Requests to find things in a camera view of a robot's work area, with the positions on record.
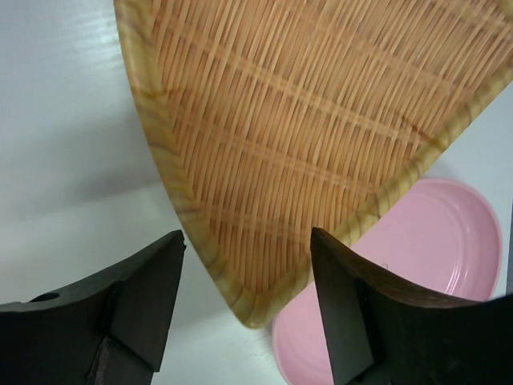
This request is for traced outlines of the pink round plate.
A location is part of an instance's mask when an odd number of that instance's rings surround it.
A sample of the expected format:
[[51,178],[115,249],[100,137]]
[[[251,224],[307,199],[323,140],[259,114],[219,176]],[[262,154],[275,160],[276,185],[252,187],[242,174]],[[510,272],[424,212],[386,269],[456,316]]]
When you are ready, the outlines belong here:
[[[423,179],[354,245],[376,265],[460,298],[492,298],[502,265],[494,210],[470,186]],[[273,352],[288,384],[331,384],[316,286],[307,285],[273,320]]]

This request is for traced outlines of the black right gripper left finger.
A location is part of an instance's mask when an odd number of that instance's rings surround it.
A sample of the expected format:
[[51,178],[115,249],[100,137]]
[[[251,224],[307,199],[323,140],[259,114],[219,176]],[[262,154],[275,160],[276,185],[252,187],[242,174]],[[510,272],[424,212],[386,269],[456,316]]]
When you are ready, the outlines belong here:
[[184,261],[172,231],[106,269],[1,306],[3,384],[149,384],[161,368]]

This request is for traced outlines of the orange woven fan-shaped plate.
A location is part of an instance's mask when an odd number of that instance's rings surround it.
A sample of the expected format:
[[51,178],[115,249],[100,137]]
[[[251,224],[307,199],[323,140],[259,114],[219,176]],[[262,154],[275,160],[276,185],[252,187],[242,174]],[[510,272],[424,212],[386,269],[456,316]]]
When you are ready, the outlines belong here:
[[512,81],[509,1],[117,1],[160,179],[223,299],[266,326]]

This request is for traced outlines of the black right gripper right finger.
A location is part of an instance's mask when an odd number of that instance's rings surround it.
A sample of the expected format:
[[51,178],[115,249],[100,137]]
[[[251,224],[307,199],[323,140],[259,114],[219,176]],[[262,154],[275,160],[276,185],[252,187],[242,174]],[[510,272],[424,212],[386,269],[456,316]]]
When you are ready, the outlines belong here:
[[319,228],[311,253],[336,384],[511,383],[511,295],[475,302],[427,289]]

